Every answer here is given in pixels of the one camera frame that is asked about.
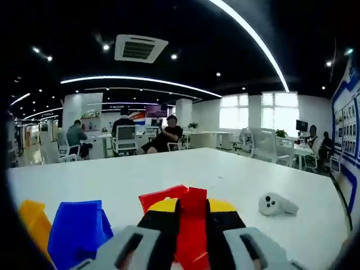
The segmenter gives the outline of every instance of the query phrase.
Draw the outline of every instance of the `red plastic piece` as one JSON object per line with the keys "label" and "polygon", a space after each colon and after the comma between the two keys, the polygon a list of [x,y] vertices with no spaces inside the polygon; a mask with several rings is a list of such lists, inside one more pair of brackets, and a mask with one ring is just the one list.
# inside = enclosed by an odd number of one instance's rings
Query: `red plastic piece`
{"label": "red plastic piece", "polygon": [[209,268],[206,252],[206,190],[189,188],[181,199],[175,258],[184,270]]}
{"label": "red plastic piece", "polygon": [[159,192],[144,194],[139,196],[139,200],[146,214],[147,210],[151,205],[156,204],[158,201],[164,200],[166,197],[169,198],[182,198],[185,192],[188,191],[188,188],[183,184],[175,187],[168,188],[167,190],[162,190]]}

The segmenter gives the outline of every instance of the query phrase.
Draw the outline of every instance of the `dark hair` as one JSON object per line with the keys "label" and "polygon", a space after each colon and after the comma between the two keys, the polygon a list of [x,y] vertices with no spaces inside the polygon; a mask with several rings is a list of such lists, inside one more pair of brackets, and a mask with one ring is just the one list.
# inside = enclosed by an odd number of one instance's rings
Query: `dark hair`
{"label": "dark hair", "polygon": [[129,114],[129,109],[127,107],[122,107],[120,109],[120,115],[128,115]]}
{"label": "dark hair", "polygon": [[316,126],[315,125],[311,125],[309,130],[311,130],[311,129],[314,129],[314,131],[316,132]]}
{"label": "dark hair", "polygon": [[176,122],[178,121],[175,115],[170,115],[166,120],[169,121],[170,119],[175,119]]}

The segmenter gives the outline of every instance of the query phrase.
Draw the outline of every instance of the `bright window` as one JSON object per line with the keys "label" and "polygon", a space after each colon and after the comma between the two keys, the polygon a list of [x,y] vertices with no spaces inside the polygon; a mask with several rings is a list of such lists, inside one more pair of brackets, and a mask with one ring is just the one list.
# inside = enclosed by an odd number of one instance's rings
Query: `bright window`
{"label": "bright window", "polygon": [[262,94],[262,128],[283,129],[288,136],[297,137],[297,119],[299,119],[298,94]]}
{"label": "bright window", "polygon": [[220,128],[247,128],[249,122],[248,94],[223,97],[220,103]]}

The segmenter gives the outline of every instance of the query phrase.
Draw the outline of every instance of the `man in gray shirt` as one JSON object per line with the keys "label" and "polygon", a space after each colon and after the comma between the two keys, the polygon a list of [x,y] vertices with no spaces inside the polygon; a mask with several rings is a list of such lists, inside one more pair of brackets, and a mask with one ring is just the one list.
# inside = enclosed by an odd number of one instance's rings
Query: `man in gray shirt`
{"label": "man in gray shirt", "polygon": [[[66,138],[69,146],[79,145],[80,141],[85,141],[88,138],[81,128],[80,120],[75,120],[74,124],[67,130]],[[89,159],[89,149],[92,149],[91,143],[81,144],[80,157],[86,160]],[[77,154],[77,149],[71,148],[69,155],[71,154]]]}

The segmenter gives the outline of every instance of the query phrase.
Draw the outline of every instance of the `white controller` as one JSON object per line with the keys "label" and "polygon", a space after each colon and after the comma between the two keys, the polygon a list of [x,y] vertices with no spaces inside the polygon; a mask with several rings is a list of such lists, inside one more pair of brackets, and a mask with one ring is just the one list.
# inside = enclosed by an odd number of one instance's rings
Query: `white controller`
{"label": "white controller", "polygon": [[263,215],[277,215],[284,212],[296,215],[298,210],[297,205],[273,192],[264,194],[259,200],[259,212]]}

